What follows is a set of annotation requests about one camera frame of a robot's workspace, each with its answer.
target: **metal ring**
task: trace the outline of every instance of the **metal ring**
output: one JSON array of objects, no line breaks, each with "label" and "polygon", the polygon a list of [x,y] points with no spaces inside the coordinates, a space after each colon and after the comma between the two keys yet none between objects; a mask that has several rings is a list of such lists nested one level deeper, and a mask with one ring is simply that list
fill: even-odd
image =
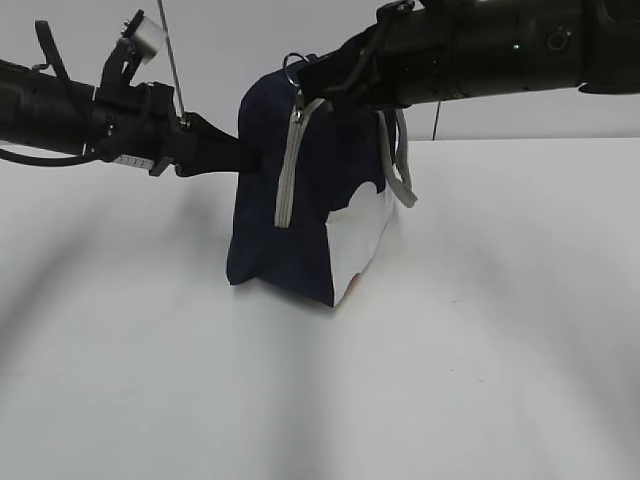
[{"label": "metal ring", "polygon": [[307,57],[305,57],[304,55],[298,52],[292,52],[286,57],[284,57],[284,61],[282,62],[282,70],[284,71],[284,75],[287,77],[287,80],[291,85],[293,85],[296,88],[300,88],[300,84],[298,82],[295,82],[291,78],[291,75],[289,74],[289,60],[291,60],[292,58],[299,58],[300,60],[304,60],[307,63],[311,63],[311,61]]}]

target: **zipper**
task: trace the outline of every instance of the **zipper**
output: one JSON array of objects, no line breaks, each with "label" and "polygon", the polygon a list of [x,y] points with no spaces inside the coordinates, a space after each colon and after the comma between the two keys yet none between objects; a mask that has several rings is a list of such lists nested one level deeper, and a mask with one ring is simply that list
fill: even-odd
[{"label": "zipper", "polygon": [[296,186],[296,167],[298,156],[304,139],[305,131],[313,113],[324,104],[325,100],[317,99],[311,102],[304,110],[294,107],[289,121],[289,133],[287,136],[287,149],[284,154],[284,163],[278,181],[278,194],[276,196],[276,213],[274,224],[278,228],[289,228],[293,214],[293,201]]}]

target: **zipper pull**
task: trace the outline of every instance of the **zipper pull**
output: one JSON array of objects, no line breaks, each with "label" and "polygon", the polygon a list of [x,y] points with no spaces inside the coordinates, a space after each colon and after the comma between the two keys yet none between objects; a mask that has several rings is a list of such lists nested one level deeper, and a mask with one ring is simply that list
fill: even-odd
[{"label": "zipper pull", "polygon": [[306,107],[304,100],[304,93],[302,93],[302,89],[298,88],[296,91],[296,111],[293,116],[293,121],[300,125],[304,122],[304,109]]}]

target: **robotic arm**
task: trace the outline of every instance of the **robotic arm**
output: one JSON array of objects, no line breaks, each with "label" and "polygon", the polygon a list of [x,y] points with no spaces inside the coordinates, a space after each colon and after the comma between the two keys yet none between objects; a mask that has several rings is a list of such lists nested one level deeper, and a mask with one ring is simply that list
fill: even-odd
[{"label": "robotic arm", "polygon": [[335,109],[579,88],[640,93],[636,0],[413,0],[305,67],[306,101]]},{"label": "robotic arm", "polygon": [[[36,22],[46,64],[27,68],[0,60],[0,139],[72,155],[44,159],[0,150],[0,159],[41,167],[103,160],[151,176],[170,165],[181,177],[258,169],[253,147],[196,113],[178,118],[173,87],[131,86],[140,65],[164,46],[166,33],[142,10],[126,25],[97,88],[70,80],[46,22]],[[50,67],[55,76],[43,73]]]},{"label": "robotic arm", "polygon": [[[640,93],[637,0],[400,0],[378,22],[298,73],[299,100],[335,111],[579,88]],[[47,63],[0,60],[0,140],[67,153],[0,159],[60,167],[103,160],[181,177],[252,172],[260,152],[196,113],[176,115],[174,89],[131,86],[166,33],[139,11],[107,60],[99,87],[70,80],[46,22],[36,23]],[[43,73],[52,67],[55,76]]]}]

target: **dark blue fabric bag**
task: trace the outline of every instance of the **dark blue fabric bag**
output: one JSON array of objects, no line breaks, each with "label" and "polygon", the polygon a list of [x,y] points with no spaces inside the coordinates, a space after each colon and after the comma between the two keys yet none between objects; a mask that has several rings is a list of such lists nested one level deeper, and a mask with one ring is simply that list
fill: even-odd
[{"label": "dark blue fabric bag", "polygon": [[[262,170],[239,178],[227,276],[232,285],[259,278],[336,306],[393,212],[387,178],[397,113],[339,118],[317,100],[302,122],[295,116],[295,88],[282,70],[242,101],[239,137],[260,149]],[[406,160],[406,138],[401,144]]]}]

